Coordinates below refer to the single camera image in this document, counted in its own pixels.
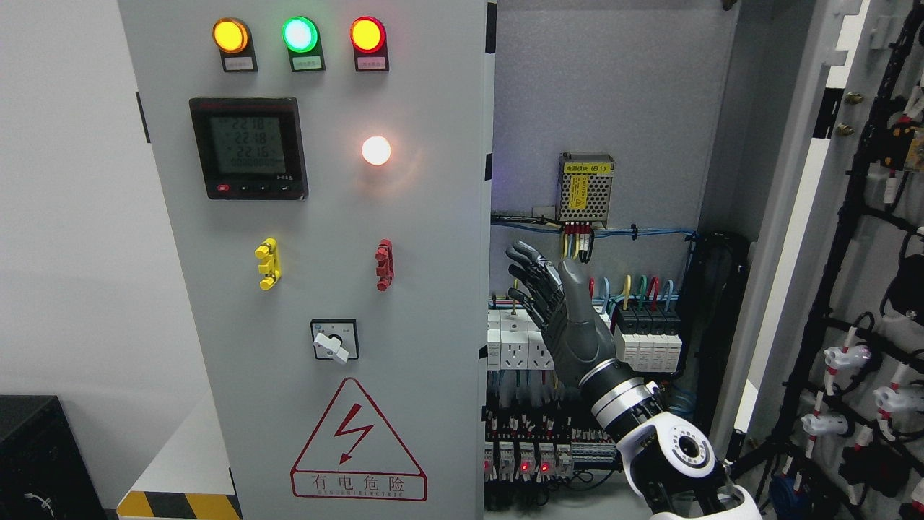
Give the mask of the grey black robot hand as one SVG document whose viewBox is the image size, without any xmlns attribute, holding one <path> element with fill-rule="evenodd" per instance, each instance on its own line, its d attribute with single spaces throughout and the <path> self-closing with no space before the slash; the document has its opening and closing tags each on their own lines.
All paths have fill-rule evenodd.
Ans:
<svg viewBox="0 0 924 520">
<path fill-rule="evenodd" d="M 554 263 L 525 241 L 514 241 L 506 256 L 508 272 L 528 291 L 512 287 L 510 297 L 540 330 L 557 378 L 577 388 L 591 369 L 615 356 L 614 337 L 592 303 L 590 277 L 573 260 Z"/>
</svg>

